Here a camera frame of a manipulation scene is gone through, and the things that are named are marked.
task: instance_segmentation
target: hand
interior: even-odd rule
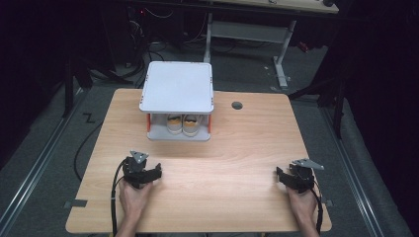
[[[141,215],[147,204],[151,187],[152,183],[148,183],[138,190],[124,179],[120,180],[120,202],[123,205],[126,216]]]
[[[319,236],[315,228],[313,213],[317,206],[317,200],[311,191],[299,194],[298,191],[287,187],[290,196],[293,215],[304,237]]]
[[[125,216],[117,236],[134,236],[139,218],[148,201],[152,183],[146,184],[141,190],[134,188],[124,179],[120,180],[120,202]]]

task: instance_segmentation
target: wooden table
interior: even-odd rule
[[[286,95],[214,92],[211,139],[206,142],[147,139],[140,96],[141,90],[116,91],[76,197],[87,205],[72,207],[67,231],[112,232],[112,181],[131,149],[149,153],[147,169],[157,163],[163,169],[138,232],[298,230],[275,173],[277,166],[287,168],[292,160],[307,157]],[[235,110],[233,102],[243,108]],[[123,216],[117,199],[118,222]],[[330,228],[324,208],[322,230]]]

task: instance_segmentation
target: cable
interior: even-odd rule
[[[78,171],[77,171],[77,157],[78,157],[78,155],[79,155],[79,153],[80,153],[80,151],[81,151],[81,148],[84,146],[84,144],[86,143],[86,141],[90,138],[90,136],[92,136],[92,134],[100,127],[100,126],[102,126],[102,124],[103,124],[103,122],[101,121],[101,123],[99,123],[99,125],[97,125],[96,127],[95,127],[95,129],[93,129],[90,133],[89,133],[89,135],[87,135],[85,138],[84,138],[84,140],[83,140],[83,142],[80,144],[80,146],[78,147],[78,149],[77,149],[77,152],[76,152],[76,154],[75,154],[75,156],[74,156],[74,160],[73,160],[73,170],[74,170],[74,173],[76,174],[76,176],[77,176],[77,179],[81,182],[81,176],[79,175],[79,173],[78,173]]]
[[[172,12],[171,13],[169,13],[169,15],[167,15],[167,16],[159,16],[159,15],[157,15],[157,14],[154,14],[154,13],[152,13],[150,10],[148,10],[147,8],[145,8],[145,10],[148,12],[148,13],[150,13],[151,15],[153,15],[154,17],[156,17],[156,18],[169,18],[169,17],[171,17],[172,15],[173,15],[173,10],[172,10]]]
[[[117,232],[118,232],[118,226],[117,226],[117,208],[116,208],[116,205],[115,205],[115,202],[116,202],[115,193],[116,193],[116,189],[117,189],[117,183],[120,180],[117,180],[117,178],[118,178],[118,173],[120,172],[120,169],[123,166],[124,162],[125,161],[123,160],[121,162],[121,164],[118,166],[117,172],[115,173],[115,176],[114,176],[114,181],[112,182],[112,191],[111,191],[111,216],[112,216],[112,230],[113,230],[114,236],[117,236]]]
[[[202,39],[197,39],[202,33],[203,33],[203,30],[204,30],[204,26],[206,25],[206,19],[207,19],[207,14],[208,13],[206,13],[205,15],[204,15],[204,21],[203,21],[203,24],[201,25],[201,29],[200,29],[200,31],[197,33],[197,35],[193,38],[193,39],[191,39],[191,40],[188,40],[188,41],[184,41],[184,43],[188,43],[188,42],[195,42],[195,41],[197,41],[197,40],[204,40],[204,39],[206,39],[207,37],[204,37],[204,38],[202,38]]]

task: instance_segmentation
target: wrist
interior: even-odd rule
[[[141,217],[141,211],[130,211],[130,212],[127,212],[125,215],[125,219],[132,222],[138,222],[140,217]]]

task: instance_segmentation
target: black cable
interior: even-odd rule
[[[154,54],[158,55],[161,58],[162,61],[164,61],[164,58],[160,53],[155,52],[155,51],[149,51],[148,53],[150,53],[150,57],[151,57],[151,53],[154,53]]]
[[[114,181],[112,182],[112,191],[111,191],[111,215],[112,215],[112,230],[114,233],[114,236],[117,236],[118,232],[118,226],[117,226],[117,208],[115,205],[116,199],[115,199],[115,193],[117,189],[117,178],[118,173],[120,172],[121,167],[123,166],[125,161],[122,161],[121,164],[118,166],[117,172],[114,176]]]
[[[83,142],[80,144],[80,146],[79,146],[79,148],[77,149],[77,152],[76,152],[76,154],[75,154],[75,156],[74,156],[74,160],[73,160],[73,170],[74,170],[74,173],[76,174],[76,176],[77,176],[77,179],[81,182],[81,176],[79,175],[79,173],[78,173],[78,171],[77,171],[77,157],[78,157],[78,155],[79,155],[79,153],[80,153],[80,151],[81,151],[81,148],[84,146],[84,144],[87,142],[87,140],[90,138],[90,136],[92,136],[93,135],[93,133],[101,126],[103,124],[103,122],[101,121],[101,123],[99,123],[99,125],[97,125],[96,127],[95,127],[95,129],[93,129],[90,133],[89,133],[89,135],[87,135],[85,138],[84,138],[84,140],[83,140]]]

